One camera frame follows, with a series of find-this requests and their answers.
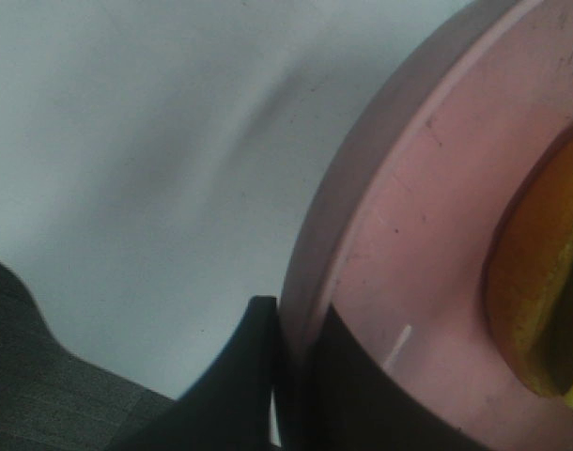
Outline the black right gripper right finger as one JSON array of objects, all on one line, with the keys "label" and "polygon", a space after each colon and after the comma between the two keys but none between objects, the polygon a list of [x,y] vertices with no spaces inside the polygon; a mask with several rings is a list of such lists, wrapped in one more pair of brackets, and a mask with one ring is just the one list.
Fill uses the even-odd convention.
[{"label": "black right gripper right finger", "polygon": [[481,450],[407,394],[328,308],[318,337],[297,360],[288,337],[307,316],[278,310],[275,397],[285,450]]}]

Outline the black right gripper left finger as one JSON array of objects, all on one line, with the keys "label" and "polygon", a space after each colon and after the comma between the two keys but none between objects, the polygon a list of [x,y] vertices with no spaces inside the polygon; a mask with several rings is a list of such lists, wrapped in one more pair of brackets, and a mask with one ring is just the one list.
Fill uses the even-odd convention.
[{"label": "black right gripper left finger", "polygon": [[112,450],[275,450],[271,391],[277,301],[252,298],[225,347],[172,407]]}]

